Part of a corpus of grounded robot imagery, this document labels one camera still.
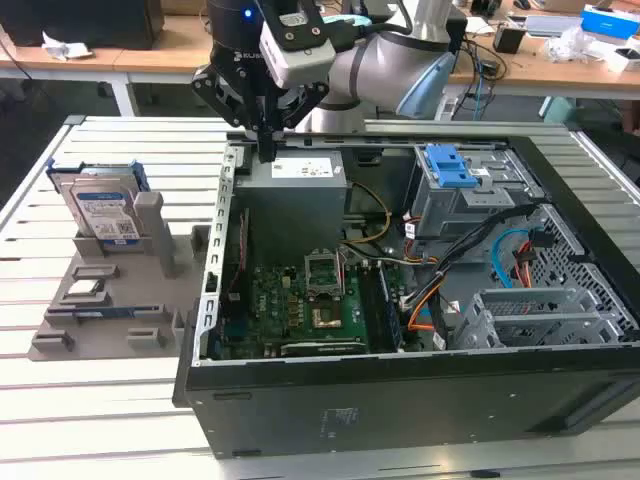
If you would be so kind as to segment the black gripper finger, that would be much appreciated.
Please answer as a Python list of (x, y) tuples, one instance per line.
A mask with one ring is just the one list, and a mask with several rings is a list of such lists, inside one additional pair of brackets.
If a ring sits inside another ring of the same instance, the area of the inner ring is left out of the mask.
[(285, 129), (294, 129), (329, 93), (325, 82), (314, 82), (288, 90), (280, 96), (269, 118), (270, 136), (267, 143), (267, 161), (273, 162), (278, 142)]
[(243, 127), (246, 135), (257, 144), (260, 161), (268, 161), (264, 109), (245, 66), (208, 64), (196, 71), (191, 87), (229, 125)]

